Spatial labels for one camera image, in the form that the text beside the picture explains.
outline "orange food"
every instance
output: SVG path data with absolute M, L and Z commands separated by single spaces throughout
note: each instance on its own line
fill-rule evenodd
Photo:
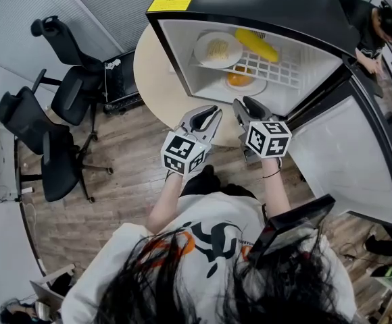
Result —
M 237 66 L 236 70 L 244 72 L 244 67 Z M 251 70 L 249 68 L 247 68 L 247 73 L 251 74 Z M 253 82 L 253 78 L 246 76 L 245 74 L 229 73 L 228 81 L 232 86 L 246 86 Z

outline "desk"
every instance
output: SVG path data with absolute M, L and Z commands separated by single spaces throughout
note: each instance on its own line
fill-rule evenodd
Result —
M 178 76 L 170 73 L 169 69 L 168 56 L 153 28 L 148 25 L 134 55 L 134 79 L 145 104 L 170 128 L 178 125 L 184 113 L 203 105 L 216 104 L 223 110 L 223 118 L 213 144 L 238 147 L 238 137 L 244 131 L 235 118 L 232 105 L 187 96 Z

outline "yellow corn cob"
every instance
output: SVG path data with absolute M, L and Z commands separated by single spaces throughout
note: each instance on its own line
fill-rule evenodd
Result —
M 235 37 L 251 51 L 271 62 L 278 61 L 278 51 L 247 29 L 237 29 Z

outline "marker cube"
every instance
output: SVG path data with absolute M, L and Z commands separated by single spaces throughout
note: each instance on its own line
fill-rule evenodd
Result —
M 252 121 L 245 144 L 262 159 L 284 157 L 292 133 L 283 121 Z
M 203 163 L 209 149 L 210 146 L 187 136 L 169 132 L 161 151 L 162 165 L 185 176 Z

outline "white plate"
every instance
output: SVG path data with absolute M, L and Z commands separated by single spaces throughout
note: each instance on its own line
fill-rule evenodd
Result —
M 209 59 L 207 57 L 207 48 L 212 40 L 219 38 L 228 43 L 227 59 Z M 231 34 L 227 32 L 211 32 L 203 35 L 196 42 L 194 49 L 195 58 L 207 68 L 228 68 L 240 60 L 243 55 L 243 45 Z
M 228 76 L 226 75 L 225 77 L 222 77 L 222 84 L 228 90 L 231 90 L 237 94 L 243 96 L 254 96 L 264 91 L 268 82 L 263 79 L 254 78 L 254 81 L 246 86 L 233 86 L 229 84 Z

